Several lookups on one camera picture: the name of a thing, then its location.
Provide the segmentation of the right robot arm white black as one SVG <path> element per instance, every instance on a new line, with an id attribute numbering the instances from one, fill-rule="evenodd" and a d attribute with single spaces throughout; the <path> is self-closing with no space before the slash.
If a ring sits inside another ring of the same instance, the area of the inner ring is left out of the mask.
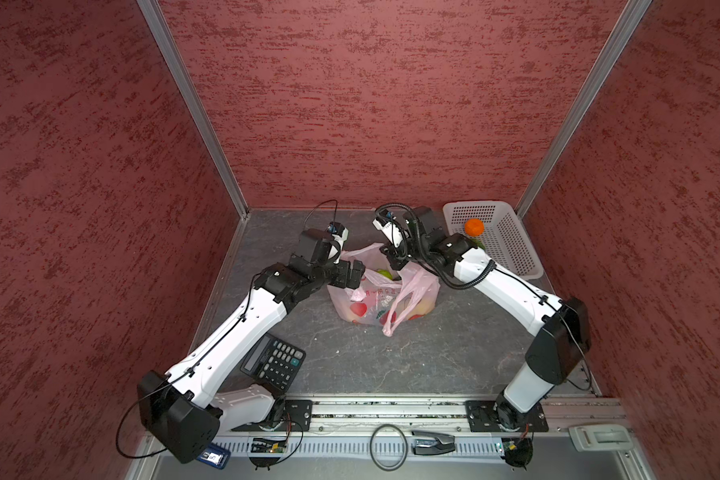
<path id="1" fill-rule="evenodd" d="M 394 267 L 416 263 L 453 290 L 475 289 L 533 336 L 524 363 L 493 407 L 500 429 L 524 429 L 540 401 L 564 384 L 575 367 L 587 364 L 591 336 L 586 305 L 532 285 L 501 266 L 471 238 L 447 234 L 428 207 L 387 203 L 374 215 L 375 228 L 387 239 L 381 251 Z"/>

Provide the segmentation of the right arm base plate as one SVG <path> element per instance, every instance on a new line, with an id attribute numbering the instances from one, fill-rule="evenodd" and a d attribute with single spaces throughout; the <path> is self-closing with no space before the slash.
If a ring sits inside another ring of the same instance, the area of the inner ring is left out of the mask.
<path id="1" fill-rule="evenodd" d="M 470 431 L 519 433 L 546 433 L 549 426 L 542 405 L 537 403 L 528 412 L 516 411 L 508 402 L 501 400 L 469 400 L 465 402 L 466 418 Z"/>

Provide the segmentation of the white plastic basket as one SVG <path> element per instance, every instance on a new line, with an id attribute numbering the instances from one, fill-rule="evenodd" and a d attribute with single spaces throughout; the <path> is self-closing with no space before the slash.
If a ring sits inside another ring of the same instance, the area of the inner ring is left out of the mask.
<path id="1" fill-rule="evenodd" d="M 450 234 L 463 234 L 472 240 L 475 238 L 464 233 L 463 225 L 468 219 L 480 219 L 485 231 L 477 239 L 486 246 L 486 253 L 491 258 L 524 280 L 537 280 L 544 275 L 542 263 L 526 229 L 508 203 L 451 202 L 443 206 L 443 215 Z"/>

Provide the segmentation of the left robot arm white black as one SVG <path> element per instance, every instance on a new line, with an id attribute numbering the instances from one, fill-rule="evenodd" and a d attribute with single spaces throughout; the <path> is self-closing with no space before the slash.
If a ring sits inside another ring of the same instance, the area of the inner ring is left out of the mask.
<path id="1" fill-rule="evenodd" d="M 326 285 L 357 288 L 365 273 L 359 261 L 314 265 L 307 274 L 275 263 L 251 280 L 240 306 L 199 347 L 161 374 L 139 380 L 140 422 L 179 462 L 200 456 L 231 420 L 232 407 L 217 407 L 222 383 L 246 354 L 298 303 Z"/>

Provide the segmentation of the pink plastic bag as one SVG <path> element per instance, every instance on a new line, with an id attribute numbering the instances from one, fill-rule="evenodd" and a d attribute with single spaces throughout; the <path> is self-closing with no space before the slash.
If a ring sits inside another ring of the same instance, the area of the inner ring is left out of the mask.
<path id="1" fill-rule="evenodd" d="M 390 337 L 403 323 L 421 318 L 435 308 L 440 282 L 438 277 L 414 262 L 394 270 L 381 253 L 381 246 L 374 243 L 360 250 L 344 251 L 340 258 L 362 261 L 365 274 L 358 289 L 330 286 L 328 293 L 342 320 L 379 326 L 382 333 Z M 377 269 L 390 271 L 396 279 L 383 277 Z"/>

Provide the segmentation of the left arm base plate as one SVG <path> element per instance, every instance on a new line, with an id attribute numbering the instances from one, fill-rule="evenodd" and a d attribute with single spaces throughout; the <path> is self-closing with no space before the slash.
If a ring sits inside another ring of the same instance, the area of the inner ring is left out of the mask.
<path id="1" fill-rule="evenodd" d="M 260 422 L 234 429 L 235 432 L 308 432 L 312 420 L 313 402 L 281 398 L 275 401 L 267 416 Z"/>

